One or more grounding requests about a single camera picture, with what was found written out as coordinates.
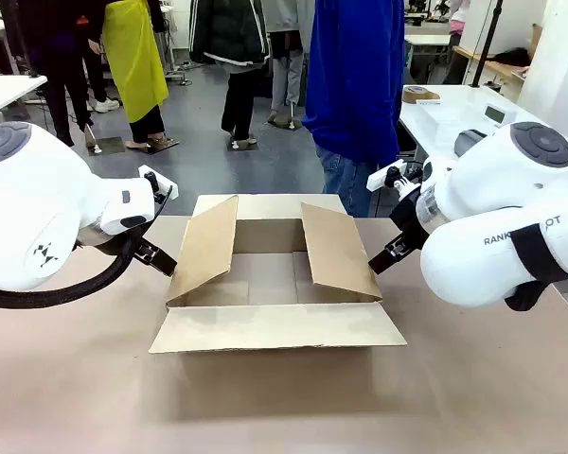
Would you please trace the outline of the person in yellow apron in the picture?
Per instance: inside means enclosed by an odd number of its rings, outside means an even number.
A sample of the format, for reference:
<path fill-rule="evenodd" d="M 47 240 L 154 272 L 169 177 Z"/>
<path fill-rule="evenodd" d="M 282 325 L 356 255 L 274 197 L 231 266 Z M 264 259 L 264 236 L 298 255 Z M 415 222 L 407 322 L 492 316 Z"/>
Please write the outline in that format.
<path fill-rule="evenodd" d="M 165 30 L 159 0 L 87 0 L 89 45 L 103 51 L 132 139 L 166 135 L 160 106 L 168 98 L 155 35 Z"/>

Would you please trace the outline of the person in blue jacket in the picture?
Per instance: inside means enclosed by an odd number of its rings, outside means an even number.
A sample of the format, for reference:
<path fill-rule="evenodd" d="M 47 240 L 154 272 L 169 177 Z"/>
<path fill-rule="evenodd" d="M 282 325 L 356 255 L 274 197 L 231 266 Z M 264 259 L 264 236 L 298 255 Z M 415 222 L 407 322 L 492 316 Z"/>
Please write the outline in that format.
<path fill-rule="evenodd" d="M 326 194 L 354 218 L 369 213 L 368 177 L 399 154 L 404 0 L 316 0 L 303 124 Z"/>

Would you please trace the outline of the white device with display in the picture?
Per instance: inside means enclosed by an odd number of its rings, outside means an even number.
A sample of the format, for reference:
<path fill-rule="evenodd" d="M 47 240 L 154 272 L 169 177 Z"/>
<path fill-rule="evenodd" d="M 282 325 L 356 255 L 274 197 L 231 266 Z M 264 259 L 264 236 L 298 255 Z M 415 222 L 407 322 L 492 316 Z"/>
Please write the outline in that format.
<path fill-rule="evenodd" d="M 484 108 L 483 116 L 497 128 L 502 128 L 503 126 L 515 122 L 517 112 L 513 109 L 505 109 L 498 105 L 487 103 Z"/>

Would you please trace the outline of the white gift tray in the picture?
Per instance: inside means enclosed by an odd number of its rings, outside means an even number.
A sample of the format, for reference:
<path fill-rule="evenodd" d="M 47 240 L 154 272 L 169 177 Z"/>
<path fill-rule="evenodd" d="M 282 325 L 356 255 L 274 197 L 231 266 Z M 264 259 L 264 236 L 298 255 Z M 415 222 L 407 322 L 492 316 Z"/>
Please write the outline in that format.
<path fill-rule="evenodd" d="M 468 102 L 419 102 L 416 107 L 418 129 L 441 147 L 453 145 L 462 131 L 492 131 L 487 120 Z"/>

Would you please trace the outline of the brown cardboard box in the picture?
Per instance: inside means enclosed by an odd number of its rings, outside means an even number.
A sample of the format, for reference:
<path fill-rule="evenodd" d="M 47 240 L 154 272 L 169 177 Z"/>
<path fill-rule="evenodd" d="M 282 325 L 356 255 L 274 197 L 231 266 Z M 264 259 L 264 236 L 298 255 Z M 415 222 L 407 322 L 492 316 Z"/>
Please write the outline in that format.
<path fill-rule="evenodd" d="M 405 343 L 335 195 L 200 196 L 166 307 L 154 354 Z"/>

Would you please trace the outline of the person in pink top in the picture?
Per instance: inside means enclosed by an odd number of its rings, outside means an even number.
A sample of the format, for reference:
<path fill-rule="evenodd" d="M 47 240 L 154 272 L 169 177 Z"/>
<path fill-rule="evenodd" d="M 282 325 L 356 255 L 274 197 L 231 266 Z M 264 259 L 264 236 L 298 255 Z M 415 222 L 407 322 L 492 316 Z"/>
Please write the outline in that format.
<path fill-rule="evenodd" d="M 467 70 L 469 60 L 454 49 L 460 45 L 469 8 L 470 0 L 450 0 L 450 40 L 444 85 L 461 84 Z"/>

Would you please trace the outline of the black tripod pole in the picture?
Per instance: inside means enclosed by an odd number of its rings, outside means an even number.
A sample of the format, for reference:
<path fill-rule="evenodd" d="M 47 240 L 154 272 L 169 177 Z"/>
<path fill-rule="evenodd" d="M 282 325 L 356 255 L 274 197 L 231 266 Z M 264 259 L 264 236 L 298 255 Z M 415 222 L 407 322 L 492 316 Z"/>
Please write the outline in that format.
<path fill-rule="evenodd" d="M 503 2 L 504 0 L 496 0 L 496 4 L 492 10 L 491 20 L 488 26 L 488 33 L 486 39 L 484 41 L 484 45 L 482 51 L 480 53 L 480 58 L 475 69 L 473 80 L 470 84 L 471 88 L 478 88 L 480 86 L 480 78 L 482 76 L 484 67 L 486 65 L 486 61 L 488 58 L 488 53 L 490 51 L 491 43 L 493 41 L 493 37 L 496 31 L 496 27 L 498 25 L 498 21 L 503 9 Z"/>

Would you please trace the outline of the black bundle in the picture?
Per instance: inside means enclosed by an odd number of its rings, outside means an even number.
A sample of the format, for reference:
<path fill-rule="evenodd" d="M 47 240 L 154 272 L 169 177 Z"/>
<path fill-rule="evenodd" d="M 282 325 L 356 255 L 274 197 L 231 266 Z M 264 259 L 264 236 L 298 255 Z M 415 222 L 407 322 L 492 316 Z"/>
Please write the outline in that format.
<path fill-rule="evenodd" d="M 509 66 L 526 67 L 531 63 L 531 55 L 526 48 L 514 47 L 488 57 L 488 61 L 494 61 Z"/>

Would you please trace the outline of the person in dark striped jacket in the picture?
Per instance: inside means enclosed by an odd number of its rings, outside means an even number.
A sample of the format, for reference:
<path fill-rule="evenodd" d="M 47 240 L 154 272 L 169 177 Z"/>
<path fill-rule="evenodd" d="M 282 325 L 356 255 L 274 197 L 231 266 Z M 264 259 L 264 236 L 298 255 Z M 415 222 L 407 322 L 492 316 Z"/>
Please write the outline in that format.
<path fill-rule="evenodd" d="M 191 0 L 189 57 L 228 75 L 222 130 L 235 140 L 254 137 L 255 90 L 270 58 L 260 0 Z"/>

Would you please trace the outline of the brown tape roll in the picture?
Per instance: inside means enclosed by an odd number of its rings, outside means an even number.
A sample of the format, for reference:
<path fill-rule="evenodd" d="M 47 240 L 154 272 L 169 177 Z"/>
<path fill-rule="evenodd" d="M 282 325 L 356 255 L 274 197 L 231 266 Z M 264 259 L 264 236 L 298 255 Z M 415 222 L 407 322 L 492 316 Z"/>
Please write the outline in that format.
<path fill-rule="evenodd" d="M 419 101 L 438 101 L 440 95 L 417 85 L 405 85 L 402 92 L 402 102 L 417 104 Z"/>

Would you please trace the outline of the person in grey hoodie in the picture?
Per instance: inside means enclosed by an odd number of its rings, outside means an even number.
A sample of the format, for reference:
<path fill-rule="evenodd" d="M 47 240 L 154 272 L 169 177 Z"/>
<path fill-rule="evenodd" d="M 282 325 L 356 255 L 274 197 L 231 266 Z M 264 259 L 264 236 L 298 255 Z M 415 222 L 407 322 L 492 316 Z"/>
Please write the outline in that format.
<path fill-rule="evenodd" d="M 261 0 L 270 40 L 272 101 L 268 116 L 295 118 L 311 47 L 315 0 Z"/>

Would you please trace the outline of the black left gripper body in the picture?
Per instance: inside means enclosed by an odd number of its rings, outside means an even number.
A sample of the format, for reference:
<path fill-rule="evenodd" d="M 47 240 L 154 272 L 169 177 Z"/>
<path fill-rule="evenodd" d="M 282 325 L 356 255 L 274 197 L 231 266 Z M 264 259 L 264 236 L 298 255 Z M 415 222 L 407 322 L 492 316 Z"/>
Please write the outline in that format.
<path fill-rule="evenodd" d="M 136 227 L 133 227 L 131 230 L 128 231 L 129 237 L 131 239 L 132 242 L 132 249 L 134 251 L 137 251 L 139 248 L 139 245 L 141 243 L 141 240 L 143 239 L 143 236 L 145 235 L 145 233 L 148 231 L 148 226 L 147 225 L 138 225 Z"/>

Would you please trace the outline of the wooden desk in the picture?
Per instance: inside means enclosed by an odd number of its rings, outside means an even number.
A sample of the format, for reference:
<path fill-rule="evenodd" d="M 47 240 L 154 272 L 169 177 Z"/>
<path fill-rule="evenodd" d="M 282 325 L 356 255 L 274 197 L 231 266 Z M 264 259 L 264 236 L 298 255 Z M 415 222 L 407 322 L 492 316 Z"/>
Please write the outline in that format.
<path fill-rule="evenodd" d="M 459 56 L 468 60 L 462 83 L 465 85 L 472 84 L 474 76 L 477 72 L 480 55 L 470 52 L 462 46 L 455 46 L 453 48 L 453 51 Z M 486 60 L 482 73 L 480 75 L 480 82 L 496 79 L 500 80 L 504 85 L 510 85 L 522 89 L 524 86 L 522 71 L 523 68 L 519 66 L 512 66 L 499 63 L 497 61 Z"/>

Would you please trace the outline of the white table with leg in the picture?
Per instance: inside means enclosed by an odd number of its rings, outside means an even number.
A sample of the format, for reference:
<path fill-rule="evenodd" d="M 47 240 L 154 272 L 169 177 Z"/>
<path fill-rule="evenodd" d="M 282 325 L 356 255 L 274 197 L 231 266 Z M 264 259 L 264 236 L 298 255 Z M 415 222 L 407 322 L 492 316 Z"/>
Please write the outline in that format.
<path fill-rule="evenodd" d="M 45 76 L 0 75 L 0 110 L 47 82 Z"/>

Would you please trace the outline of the large white table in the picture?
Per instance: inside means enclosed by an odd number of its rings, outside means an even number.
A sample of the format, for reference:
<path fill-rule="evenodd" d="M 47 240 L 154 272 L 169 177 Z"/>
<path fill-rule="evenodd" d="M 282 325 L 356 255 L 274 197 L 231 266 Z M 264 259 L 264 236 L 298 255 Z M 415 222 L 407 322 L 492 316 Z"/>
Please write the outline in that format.
<path fill-rule="evenodd" d="M 471 88 L 468 85 L 426 85 L 424 88 L 435 92 L 440 95 L 438 101 L 451 102 L 451 103 L 464 103 L 468 102 L 473 105 L 481 115 L 483 115 L 485 105 L 487 103 L 498 105 L 505 109 L 513 109 L 517 112 L 515 122 L 537 122 L 539 118 L 525 109 L 521 108 L 509 99 L 497 94 L 489 88 Z M 419 102 L 438 102 L 438 101 L 419 101 Z M 455 152 L 453 145 L 438 146 L 433 141 L 429 140 L 424 133 L 418 129 L 417 125 L 417 104 L 401 104 L 401 113 L 399 117 L 400 123 L 412 136 L 417 144 L 416 157 L 418 159 L 428 156 L 436 155 L 446 158 L 453 158 Z M 491 125 L 492 131 L 487 135 L 491 135 L 498 129 L 487 118 L 487 122 Z"/>

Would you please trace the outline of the person in black clothes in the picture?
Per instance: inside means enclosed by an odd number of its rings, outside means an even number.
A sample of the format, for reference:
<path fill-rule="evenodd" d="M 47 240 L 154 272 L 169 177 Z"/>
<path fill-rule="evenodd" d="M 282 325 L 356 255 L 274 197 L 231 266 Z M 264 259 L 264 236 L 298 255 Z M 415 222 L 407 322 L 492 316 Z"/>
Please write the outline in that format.
<path fill-rule="evenodd" d="M 87 110 L 87 83 L 77 43 L 79 0 L 15 0 L 16 14 L 29 61 L 46 77 L 44 96 L 57 138 L 74 146 L 67 105 L 81 131 L 93 125 Z"/>

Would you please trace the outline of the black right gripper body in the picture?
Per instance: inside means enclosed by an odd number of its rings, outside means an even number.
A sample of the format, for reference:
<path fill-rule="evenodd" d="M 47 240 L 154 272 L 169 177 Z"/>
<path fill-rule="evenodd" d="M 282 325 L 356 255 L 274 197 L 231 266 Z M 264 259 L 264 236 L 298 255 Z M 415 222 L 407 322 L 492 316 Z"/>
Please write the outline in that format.
<path fill-rule="evenodd" d="M 419 191 L 411 192 L 398 203 L 390 214 L 390 219 L 398 227 L 399 237 L 405 246 L 423 246 L 429 237 L 417 217 L 419 196 Z"/>

